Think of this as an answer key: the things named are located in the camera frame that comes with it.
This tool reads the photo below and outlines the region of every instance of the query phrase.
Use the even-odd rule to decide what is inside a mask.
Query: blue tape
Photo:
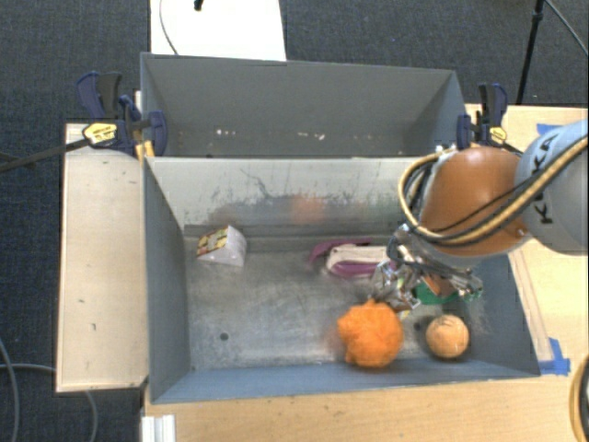
[[[542,373],[542,375],[563,375],[566,377],[571,373],[571,359],[562,356],[559,341],[549,337],[549,342],[550,347],[552,347],[554,359],[538,362],[540,373]]]
[[[536,125],[536,129],[537,129],[537,133],[542,135],[547,133],[550,130],[553,130],[554,128],[560,128],[559,124],[542,124],[542,123],[538,123]]]

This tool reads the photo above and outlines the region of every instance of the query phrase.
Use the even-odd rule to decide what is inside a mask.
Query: tan ball
[[[440,358],[456,358],[468,347],[466,324],[457,316],[444,314],[433,320],[425,332],[430,350]]]

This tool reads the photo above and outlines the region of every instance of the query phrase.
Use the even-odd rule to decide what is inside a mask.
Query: orange fuzzy toy
[[[403,327],[397,313],[373,299],[351,307],[338,319],[338,331],[346,344],[346,362],[358,366],[386,366],[403,344]]]

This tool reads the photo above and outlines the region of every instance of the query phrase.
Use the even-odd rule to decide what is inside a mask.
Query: wooden table
[[[503,127],[509,142],[525,148],[537,137],[537,123],[586,117],[582,109],[510,107]],[[587,258],[559,255],[535,240],[520,251],[548,334],[571,359],[568,377],[156,406],[146,395],[145,414],[175,414],[181,442],[574,440],[569,391],[588,352]]]

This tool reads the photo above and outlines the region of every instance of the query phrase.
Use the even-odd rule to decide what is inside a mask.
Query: kuka logo
[[[544,162],[546,161],[546,157],[548,155],[548,151],[550,150],[550,144],[558,137],[557,134],[553,135],[546,139],[542,145],[540,146],[540,150],[544,151],[544,155],[538,158],[538,154],[534,156],[534,170],[532,171],[532,175],[536,174],[542,167],[544,166]],[[552,218],[549,217],[549,207],[544,201],[544,193],[541,192],[539,195],[534,198],[534,209],[540,215],[540,222],[543,225],[550,225],[552,224]]]

